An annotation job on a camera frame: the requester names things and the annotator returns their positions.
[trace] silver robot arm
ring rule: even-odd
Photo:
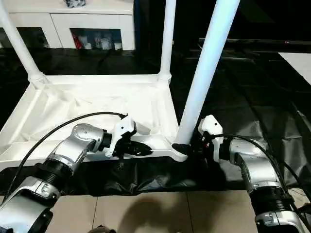
[[[219,122],[209,115],[202,120],[199,132],[204,141],[211,135],[222,134],[223,129]],[[229,142],[223,141],[222,138],[215,140],[216,138],[212,140],[213,160],[218,162],[219,153],[229,154],[230,162],[241,168],[256,214],[258,232],[304,233],[299,216],[291,208],[292,197],[283,189],[269,158],[250,142],[240,139],[232,139]]]
[[[123,141],[130,148],[130,137],[135,133],[135,122],[129,116],[116,124],[112,133],[89,124],[74,126],[70,136],[37,166],[36,173],[27,177],[0,206],[0,232],[45,232],[53,216],[50,209],[86,154],[106,150],[107,156],[115,156],[116,149],[123,153]]]

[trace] wire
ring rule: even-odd
[[[210,136],[210,139],[214,139],[216,137],[228,137],[228,138],[239,138],[239,139],[242,139],[242,140],[245,140],[251,144],[253,144],[254,146],[256,146],[257,148],[259,148],[267,157],[268,159],[271,161],[271,164],[273,166],[273,168],[275,169],[276,171],[276,174],[283,186],[283,189],[284,191],[289,194],[288,192],[288,189],[287,189],[287,186],[285,184],[285,181],[284,181],[284,178],[279,170],[279,167],[278,167],[278,164],[276,163],[276,160],[278,160],[278,162],[282,163],[289,171],[290,173],[294,176],[294,178],[297,180],[297,183],[301,186],[301,188],[304,190],[304,192],[306,193],[306,196],[308,197],[308,199],[310,200],[309,198],[309,193],[306,192],[306,190],[303,188],[303,185],[299,179],[299,177],[296,175],[296,173],[294,172],[294,170],[285,162],[285,161],[282,161],[280,159],[277,159],[276,157],[272,156],[265,148],[263,148],[261,145],[259,145],[257,142],[255,142],[254,140],[252,139],[249,139],[247,137],[244,137],[244,136],[240,136],[238,134],[230,134],[230,133],[222,133],[222,134],[216,134],[216,135],[211,135]],[[302,216],[302,214],[300,213],[300,211],[298,210],[298,208],[295,206],[294,202],[291,203],[291,207],[293,209],[293,211],[299,216],[299,218],[301,219],[301,221],[305,224],[306,228],[308,229],[308,231],[311,233],[311,226],[308,222],[308,220]]]
[[[311,195],[310,193],[307,191],[307,189],[304,188],[304,185],[302,184],[300,178],[296,175],[296,173],[294,172],[294,170],[285,162],[282,160],[277,160],[280,164],[283,164],[288,170],[289,172],[293,175],[293,177],[295,178],[295,180],[297,181],[297,183],[299,184],[299,186],[302,188],[302,190],[305,192],[306,197],[309,199],[309,201],[311,202]]]
[[[29,158],[29,156],[31,155],[31,153],[45,140],[47,139],[49,136],[51,136],[54,132],[56,132],[57,130],[63,128],[64,126],[66,125],[69,125],[77,120],[80,120],[80,119],[83,119],[83,118],[86,118],[86,117],[91,117],[91,116],[96,116],[96,115],[115,115],[115,116],[119,116],[121,119],[123,119],[124,117],[126,117],[126,115],[124,114],[121,114],[121,113],[113,113],[113,112],[96,112],[96,113],[90,113],[90,114],[85,114],[85,115],[82,115],[82,116],[78,116],[74,119],[71,119],[69,121],[66,121],[65,123],[57,126],[56,128],[54,128],[53,130],[51,130],[50,132],[48,132],[43,138],[41,138],[29,151],[28,153],[25,155],[25,157],[23,158],[23,160],[20,162],[18,168],[17,168],[17,171],[14,175],[14,178],[12,179],[11,181],[11,184],[4,196],[4,199],[2,201],[2,203],[4,203],[4,201],[9,197],[9,195],[11,194],[11,190],[18,178],[18,176],[20,175],[21,173],[21,170],[24,166],[24,164],[26,163],[27,159]]]

